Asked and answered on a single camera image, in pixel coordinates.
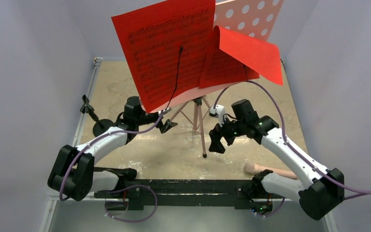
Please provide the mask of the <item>black microphone stand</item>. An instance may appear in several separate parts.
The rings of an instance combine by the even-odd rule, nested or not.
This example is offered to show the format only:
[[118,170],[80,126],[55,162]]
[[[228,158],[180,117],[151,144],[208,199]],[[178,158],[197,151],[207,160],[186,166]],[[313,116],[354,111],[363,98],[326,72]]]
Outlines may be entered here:
[[109,119],[99,119],[96,115],[94,108],[89,104],[89,98],[86,95],[82,96],[83,105],[80,108],[82,114],[88,114],[90,118],[95,122],[92,133],[95,137],[106,132],[114,122]]

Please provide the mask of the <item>red sheet music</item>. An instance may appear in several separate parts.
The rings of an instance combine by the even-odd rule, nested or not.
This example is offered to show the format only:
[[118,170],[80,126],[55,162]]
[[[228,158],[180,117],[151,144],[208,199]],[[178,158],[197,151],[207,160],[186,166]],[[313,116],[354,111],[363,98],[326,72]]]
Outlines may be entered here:
[[224,27],[210,36],[199,88],[239,83],[264,77],[283,85],[278,46]]
[[199,86],[215,1],[165,0],[112,17],[147,112]]

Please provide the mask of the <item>pink music stand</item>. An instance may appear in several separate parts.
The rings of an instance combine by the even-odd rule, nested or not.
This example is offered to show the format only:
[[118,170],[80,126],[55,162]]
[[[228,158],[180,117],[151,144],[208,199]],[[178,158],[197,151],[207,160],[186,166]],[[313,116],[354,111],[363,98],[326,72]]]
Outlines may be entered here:
[[[215,6],[215,13],[213,14],[214,27],[224,27],[253,38],[267,41],[282,4],[283,2],[281,0],[227,0],[217,3]],[[203,61],[198,62],[198,67],[192,68],[192,71],[196,71],[199,77],[201,77],[206,56]],[[180,108],[171,117],[171,120],[174,120],[179,113],[182,113],[183,108],[187,106],[189,102],[193,102],[194,116],[193,119],[190,120],[190,123],[193,125],[193,131],[201,135],[202,153],[205,158],[207,157],[207,152],[203,119],[212,107],[208,103],[206,95],[234,84],[237,83],[199,88],[198,83],[196,87],[182,92],[173,100],[165,101],[159,107],[153,108],[153,110],[162,110],[165,106],[173,107],[175,105],[180,105]]]

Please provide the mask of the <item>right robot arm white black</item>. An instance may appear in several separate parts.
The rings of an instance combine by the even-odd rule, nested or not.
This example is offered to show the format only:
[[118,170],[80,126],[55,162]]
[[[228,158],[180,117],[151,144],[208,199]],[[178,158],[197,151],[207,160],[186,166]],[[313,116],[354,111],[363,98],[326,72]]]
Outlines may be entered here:
[[307,216],[314,220],[322,219],[327,213],[344,201],[344,188],[335,184],[344,184],[343,173],[312,159],[299,148],[269,116],[259,117],[247,99],[232,104],[234,117],[228,116],[224,106],[213,106],[209,115],[216,117],[218,123],[209,132],[210,152],[225,153],[221,143],[224,138],[227,145],[232,145],[236,137],[246,136],[255,140],[275,154],[296,176],[296,179],[284,177],[270,169],[254,175],[248,194],[263,197],[267,193],[278,194],[298,202]]

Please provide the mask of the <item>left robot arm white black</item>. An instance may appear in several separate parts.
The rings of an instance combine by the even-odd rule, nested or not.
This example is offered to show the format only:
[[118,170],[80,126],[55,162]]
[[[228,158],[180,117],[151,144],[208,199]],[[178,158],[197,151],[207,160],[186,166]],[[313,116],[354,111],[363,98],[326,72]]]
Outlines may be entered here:
[[88,193],[97,191],[106,191],[114,198],[122,196],[125,191],[123,182],[134,180],[137,171],[132,168],[99,168],[96,163],[141,134],[140,126],[151,124],[161,133],[177,126],[169,119],[166,122],[162,119],[162,112],[147,113],[142,109],[138,96],[129,97],[116,122],[103,120],[105,125],[99,128],[94,139],[60,149],[48,177],[48,187],[59,192],[61,201],[69,198],[80,201]]

